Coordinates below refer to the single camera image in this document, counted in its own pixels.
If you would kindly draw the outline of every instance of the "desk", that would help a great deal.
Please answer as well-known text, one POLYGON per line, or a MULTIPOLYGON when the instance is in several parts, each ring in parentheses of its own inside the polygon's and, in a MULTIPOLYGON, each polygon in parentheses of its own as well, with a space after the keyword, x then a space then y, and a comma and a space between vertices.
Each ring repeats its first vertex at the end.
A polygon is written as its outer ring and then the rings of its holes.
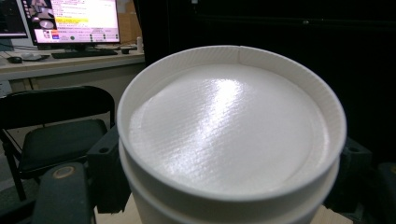
MULTIPOLYGON (((34 51, 34 54, 50 55, 55 51, 34 51)), ((0 52, 0 81, 14 80, 28 77, 43 77, 60 75, 65 73, 80 72, 92 69, 109 68, 134 63, 143 63, 145 57, 143 53, 130 50, 130 54, 113 56, 99 56, 72 59, 53 59, 49 57, 39 62, 9 63, 7 58, 11 56, 21 56, 23 52, 0 52)))
MULTIPOLYGON (((125 211, 117 214, 98 214, 94 210, 97 224, 142 224, 139 213, 134 203, 134 195, 131 194, 125 211)), ((321 206, 309 224, 353 224, 352 220, 343 217, 334 211, 321 206)))

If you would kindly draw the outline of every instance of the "computer monitor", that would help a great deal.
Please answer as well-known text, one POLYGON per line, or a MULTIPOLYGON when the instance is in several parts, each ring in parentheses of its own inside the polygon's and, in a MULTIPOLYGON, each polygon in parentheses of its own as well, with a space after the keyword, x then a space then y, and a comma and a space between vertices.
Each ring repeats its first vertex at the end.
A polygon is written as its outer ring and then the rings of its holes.
POLYGON ((0 39, 27 37, 17 0, 0 0, 0 39))
POLYGON ((117 0, 22 0, 36 46, 120 43, 117 0))

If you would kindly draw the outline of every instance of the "black cable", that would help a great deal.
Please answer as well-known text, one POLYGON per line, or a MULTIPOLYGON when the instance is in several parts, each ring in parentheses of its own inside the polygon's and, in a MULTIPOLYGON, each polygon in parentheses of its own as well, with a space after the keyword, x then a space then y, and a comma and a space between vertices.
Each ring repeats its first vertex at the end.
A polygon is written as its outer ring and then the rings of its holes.
POLYGON ((8 55, 9 57, 12 57, 11 55, 9 55, 9 53, 7 53, 6 51, 4 51, 4 53, 6 54, 6 55, 8 55))

